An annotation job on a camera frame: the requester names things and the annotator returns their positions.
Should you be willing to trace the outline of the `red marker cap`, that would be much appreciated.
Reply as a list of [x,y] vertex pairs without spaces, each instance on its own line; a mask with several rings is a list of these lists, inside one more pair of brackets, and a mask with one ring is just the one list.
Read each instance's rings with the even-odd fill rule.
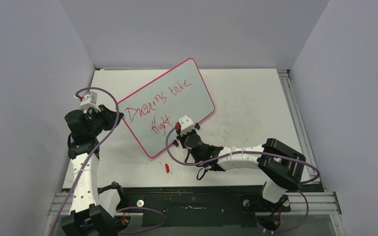
[[165,164],[165,170],[166,170],[166,173],[170,173],[170,167],[167,163]]

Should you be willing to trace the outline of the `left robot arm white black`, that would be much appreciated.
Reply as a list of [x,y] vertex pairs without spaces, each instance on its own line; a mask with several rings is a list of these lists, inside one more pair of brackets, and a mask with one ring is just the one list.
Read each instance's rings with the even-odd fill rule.
[[70,129],[68,157],[73,167],[74,182],[70,189],[72,204],[61,227],[67,236],[115,236],[115,211],[125,209],[126,196],[117,182],[98,188],[99,147],[102,131],[112,132],[124,114],[104,105],[85,111],[73,110],[64,119]]

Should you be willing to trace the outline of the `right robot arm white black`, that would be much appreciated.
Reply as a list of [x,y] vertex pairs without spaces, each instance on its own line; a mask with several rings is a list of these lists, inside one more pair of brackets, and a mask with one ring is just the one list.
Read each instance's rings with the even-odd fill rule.
[[219,147],[204,143],[195,130],[176,139],[187,156],[205,171],[225,172],[232,169],[259,169],[269,178],[259,196],[259,205],[272,210],[286,191],[296,191],[301,184],[305,156],[281,141],[269,138],[255,147]]

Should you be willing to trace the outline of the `pink framed whiteboard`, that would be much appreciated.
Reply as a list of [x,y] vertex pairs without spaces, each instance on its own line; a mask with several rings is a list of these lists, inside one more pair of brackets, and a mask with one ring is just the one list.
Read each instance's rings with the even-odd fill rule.
[[215,104],[193,58],[188,58],[118,102],[123,120],[144,153],[156,157],[167,133],[187,115],[203,121]]

